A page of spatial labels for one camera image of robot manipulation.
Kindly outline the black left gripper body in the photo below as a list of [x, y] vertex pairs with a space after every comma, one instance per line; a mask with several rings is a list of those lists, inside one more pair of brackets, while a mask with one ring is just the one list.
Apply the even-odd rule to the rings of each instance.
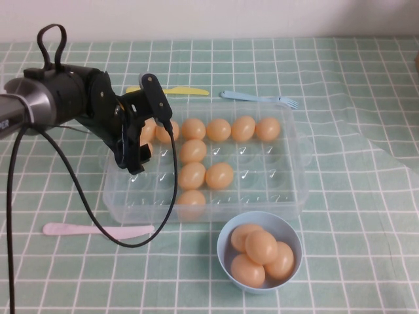
[[110, 149], [121, 149], [124, 138], [138, 143], [145, 121], [155, 113], [144, 92], [137, 90], [118, 96], [109, 74], [91, 70], [86, 77], [85, 127]]

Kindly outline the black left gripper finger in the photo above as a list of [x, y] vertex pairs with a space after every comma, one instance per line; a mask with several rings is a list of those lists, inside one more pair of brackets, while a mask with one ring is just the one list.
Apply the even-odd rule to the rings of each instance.
[[152, 144], [145, 143], [139, 147], [140, 162], [142, 164], [148, 162], [152, 157]]
[[139, 134], [137, 129], [129, 127], [127, 122], [122, 123], [120, 137], [115, 142], [113, 152], [117, 165], [131, 175], [137, 175], [144, 170], [141, 164]]

